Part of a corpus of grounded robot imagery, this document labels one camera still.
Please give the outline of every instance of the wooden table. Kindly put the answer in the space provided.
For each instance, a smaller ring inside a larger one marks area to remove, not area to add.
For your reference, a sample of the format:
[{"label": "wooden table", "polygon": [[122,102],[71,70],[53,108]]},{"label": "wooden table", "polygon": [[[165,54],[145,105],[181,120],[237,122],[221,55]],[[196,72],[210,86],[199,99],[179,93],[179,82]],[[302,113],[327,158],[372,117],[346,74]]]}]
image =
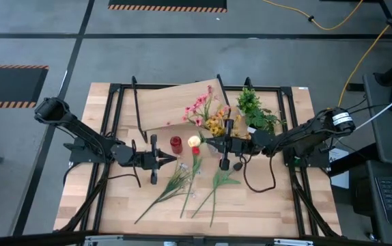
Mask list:
[{"label": "wooden table", "polygon": [[[107,101],[109,83],[92,83],[85,105],[82,121],[94,130],[100,130],[104,108]],[[138,89],[139,98],[149,90]],[[299,123],[313,117],[313,107],[309,91],[305,87],[293,87],[293,99]],[[240,92],[228,92],[227,97],[230,105],[237,105],[236,98]],[[271,109],[279,117],[277,95],[274,92],[257,92],[262,106]],[[288,109],[287,98],[284,104]],[[292,127],[292,121],[287,113],[288,127]],[[109,120],[111,129],[112,117]],[[179,160],[192,165],[191,149],[186,145],[186,140],[197,134],[198,128],[188,125],[170,126],[153,131],[148,135],[158,135],[158,147],[169,154],[172,153],[169,140],[171,136],[178,135],[183,140],[184,151]],[[276,134],[282,132],[280,126],[276,128]],[[117,137],[127,144],[134,139],[137,150],[149,149],[150,145],[144,143],[137,128],[135,100],[132,90],[124,91],[124,99]],[[195,209],[209,194],[212,188],[212,177],[218,168],[219,159],[209,149],[201,147],[201,155],[204,157],[201,166],[201,174],[196,175],[193,183],[194,196],[190,197],[186,206],[186,212],[180,219],[180,213],[185,196],[177,196],[171,200],[155,205],[139,223],[134,224],[141,213],[163,191],[168,178],[173,173],[176,163],[169,163],[158,171],[158,184],[150,184],[150,171],[138,169],[141,179],[141,188],[133,177],[117,178],[108,181],[106,198],[102,212],[100,233],[106,234],[150,234],[150,235],[206,235],[206,236],[258,236],[258,237],[297,237],[298,230],[294,203],[288,169],[283,162],[282,153],[274,156],[272,164],[277,188],[265,193],[254,193],[249,190],[243,180],[242,170],[232,174],[232,178],[242,184],[227,184],[219,188],[216,197],[216,213],[212,227],[210,218],[212,211],[211,198],[202,207],[197,216],[191,219]],[[231,154],[231,164],[238,161]],[[59,211],[55,221],[55,229],[66,225],[69,219],[79,209],[85,199],[87,186],[92,170],[91,163],[83,163],[73,169],[67,177],[66,185],[59,205]],[[117,163],[111,165],[110,176],[132,173],[132,168],[122,168]],[[263,189],[272,185],[268,158],[263,155],[254,156],[247,170],[249,182],[256,189]],[[323,216],[324,220],[337,233],[341,234],[339,220],[337,218],[330,180],[318,168],[308,169],[309,183],[313,203]],[[96,205],[90,210],[87,228],[92,228],[92,221]],[[305,221],[305,229],[310,234],[309,220],[306,208],[302,205]]]}]

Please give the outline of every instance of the yellow cable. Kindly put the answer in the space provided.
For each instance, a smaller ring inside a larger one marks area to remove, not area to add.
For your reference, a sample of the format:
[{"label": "yellow cable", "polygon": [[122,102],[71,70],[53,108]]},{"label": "yellow cable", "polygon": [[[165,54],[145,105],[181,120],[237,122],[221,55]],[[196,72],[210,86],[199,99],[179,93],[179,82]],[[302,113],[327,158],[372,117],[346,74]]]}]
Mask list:
[{"label": "yellow cable", "polygon": [[[265,1],[266,3],[270,3],[270,4],[272,4],[272,5],[275,5],[275,6],[277,6],[277,7],[281,7],[281,8],[285,8],[285,9],[288,9],[288,10],[296,11],[296,12],[298,12],[298,13],[301,13],[301,14],[305,15],[307,18],[310,18],[310,15],[308,15],[308,14],[305,13],[304,11],[299,10],[299,9],[297,9],[297,8],[292,8],[292,7],[285,6],[285,5],[281,5],[281,4],[278,4],[278,3],[273,3],[273,2],[268,1],[268,0],[263,0],[263,1]],[[331,28],[322,27],[321,25],[319,25],[319,23],[317,23],[317,22],[314,20],[314,18],[311,19],[311,21],[312,21],[314,24],[316,24],[316,26],[318,26],[318,27],[319,27],[320,29],[322,29],[322,30],[325,30],[325,31],[332,31],[332,30],[335,30],[335,29],[341,27],[343,24],[345,24],[345,22],[346,22],[347,20],[349,20],[349,18],[351,18],[351,16],[358,10],[358,8],[360,7],[360,5],[362,4],[363,1],[364,1],[364,0],[359,1],[359,4],[357,4],[357,6],[356,6],[356,7],[354,8],[354,10],[348,15],[348,17],[346,17],[346,18],[344,19],[344,21],[340,22],[340,24],[338,24],[338,25],[336,25],[336,26],[334,26],[334,27],[331,27]]]},{"label": "yellow cable", "polygon": [[351,75],[349,76],[348,80],[345,83],[344,89],[341,91],[340,94],[340,99],[339,99],[339,104],[337,105],[338,107],[340,107],[341,104],[341,100],[344,97],[345,91],[346,91],[346,87],[348,86],[352,76],[354,75],[354,73],[357,71],[357,69],[359,69],[359,66],[361,64],[361,62],[363,62],[363,60],[365,59],[365,57],[367,56],[367,54],[369,54],[369,52],[372,50],[372,48],[375,46],[375,44],[378,42],[378,40],[381,38],[381,36],[387,31],[387,29],[390,27],[390,25],[387,25],[382,32],[380,33],[380,35],[378,35],[378,37],[375,39],[374,43],[369,47],[369,49],[366,51],[366,53],[362,56],[362,58],[360,59],[360,61],[357,63],[357,65],[355,66],[354,70],[351,72]]}]

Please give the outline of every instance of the flower stem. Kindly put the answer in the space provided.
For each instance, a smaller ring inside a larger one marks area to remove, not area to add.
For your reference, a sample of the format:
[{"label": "flower stem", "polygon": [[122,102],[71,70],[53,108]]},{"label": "flower stem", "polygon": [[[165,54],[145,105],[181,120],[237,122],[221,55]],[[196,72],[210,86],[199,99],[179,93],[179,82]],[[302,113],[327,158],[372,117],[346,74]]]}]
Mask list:
[{"label": "flower stem", "polygon": [[134,224],[136,224],[148,211],[149,211],[149,209],[151,209],[156,203],[158,203],[158,199],[159,199],[159,197],[158,198],[156,198],[156,200],[154,201],[154,202],[152,202],[152,204],[150,204],[150,206],[148,207],[148,209],[146,209],[146,211],[144,211],[144,213],[142,213],[141,215],[140,215],[140,217],[134,222]]},{"label": "flower stem", "polygon": [[214,208],[216,208],[216,188],[214,188],[214,194],[213,194],[212,213],[211,213],[210,227],[211,227],[211,225],[212,225],[212,220],[214,219]]},{"label": "flower stem", "polygon": [[214,190],[215,190],[215,189],[213,189],[213,190],[211,191],[211,193],[207,195],[207,197],[205,198],[205,200],[201,203],[201,206],[199,206],[199,208],[197,208],[197,210],[195,211],[195,213],[193,214],[193,216],[192,216],[191,218],[193,218],[193,217],[197,214],[197,212],[199,212],[199,210],[201,209],[202,205],[204,205],[204,203],[208,200],[208,198],[211,196],[211,194],[214,193]]},{"label": "flower stem", "polygon": [[182,207],[180,219],[182,218],[182,214],[184,213],[185,206],[187,205],[188,196],[190,195],[191,185],[193,184],[193,180],[194,180],[194,179],[195,179],[195,176],[193,175],[193,177],[191,178],[191,181],[190,181],[190,187],[188,188],[187,196],[185,197],[184,206]]}]

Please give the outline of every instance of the wooden board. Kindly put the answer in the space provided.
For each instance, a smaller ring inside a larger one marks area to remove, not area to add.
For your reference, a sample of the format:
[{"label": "wooden board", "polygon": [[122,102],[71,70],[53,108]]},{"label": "wooden board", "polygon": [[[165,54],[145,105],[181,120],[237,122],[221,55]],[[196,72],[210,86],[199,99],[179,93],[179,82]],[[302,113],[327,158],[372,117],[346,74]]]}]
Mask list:
[{"label": "wooden board", "polygon": [[[102,122],[104,107],[107,101],[108,83],[93,83],[83,114],[83,122],[99,130]],[[313,108],[308,90],[294,87],[294,103],[297,118],[300,123],[313,117]],[[240,92],[227,92],[231,106],[237,104],[236,97]],[[263,107],[272,109],[279,116],[277,95],[274,92],[258,92]],[[132,90],[125,90],[124,104],[120,117],[117,137],[126,143],[131,139],[137,142],[137,149],[149,148],[143,142],[135,121],[133,109],[134,98]],[[288,126],[292,127],[289,114]],[[158,135],[158,146],[165,152],[171,153],[169,140],[178,135],[185,142],[191,135],[197,134],[198,128],[187,125],[177,125],[148,131],[148,135]],[[207,147],[201,147],[201,174],[197,175],[193,184],[194,196],[189,198],[186,211],[182,219],[179,218],[185,197],[175,197],[169,201],[157,204],[153,209],[134,224],[139,215],[163,191],[168,177],[173,173],[175,163],[169,163],[158,171],[158,184],[150,184],[150,172],[137,170],[142,188],[132,177],[110,180],[104,201],[100,232],[112,234],[162,234],[162,235],[211,235],[211,236],[298,236],[296,216],[288,169],[285,168],[282,153],[275,155],[272,164],[277,180],[277,188],[265,193],[254,193],[244,183],[242,171],[233,174],[232,178],[242,184],[228,184],[219,188],[216,197],[216,213],[214,223],[210,228],[212,199],[202,207],[199,214],[191,219],[195,209],[201,204],[212,187],[212,177],[219,164],[219,156],[211,153]],[[238,159],[230,155],[231,163]],[[191,167],[191,151],[184,145],[180,162]],[[55,221],[55,229],[64,226],[79,209],[85,194],[91,174],[91,163],[82,164],[68,175],[66,186],[61,198],[59,212]],[[117,163],[112,164],[110,176],[132,173],[131,168],[121,168]],[[325,221],[337,233],[341,233],[335,210],[331,185],[328,177],[319,169],[309,168],[309,182],[312,190],[313,203]],[[263,189],[272,185],[268,159],[265,156],[254,156],[247,170],[249,182],[256,189]],[[88,228],[92,227],[95,205],[90,212]],[[309,233],[307,211],[303,207],[305,228]]]},{"label": "wooden board", "polygon": [[208,92],[208,86],[219,101],[212,102],[210,112],[216,111],[216,104],[226,105],[218,79],[178,85],[159,90],[137,90],[141,129],[148,131],[165,126],[182,124],[185,107],[196,103],[196,98]]}]

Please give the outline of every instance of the black desk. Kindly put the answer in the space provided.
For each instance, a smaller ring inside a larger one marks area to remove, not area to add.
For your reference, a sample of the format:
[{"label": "black desk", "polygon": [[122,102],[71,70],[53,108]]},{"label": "black desk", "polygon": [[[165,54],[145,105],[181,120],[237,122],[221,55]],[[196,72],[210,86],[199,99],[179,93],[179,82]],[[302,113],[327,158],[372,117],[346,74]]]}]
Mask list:
[{"label": "black desk", "polygon": [[[363,76],[367,103],[372,105],[388,104],[392,87],[379,85],[372,74]],[[371,117],[379,113],[386,106],[369,109]],[[392,163],[392,111],[386,110],[372,121],[376,148],[379,159],[384,163]]]},{"label": "black desk", "polygon": [[369,175],[369,185],[372,194],[372,206],[376,221],[377,236],[383,243],[392,243],[392,225],[387,222],[384,208],[380,200],[380,194],[375,183],[375,177],[392,176],[392,164],[381,163],[379,161],[367,161],[367,174]]}]

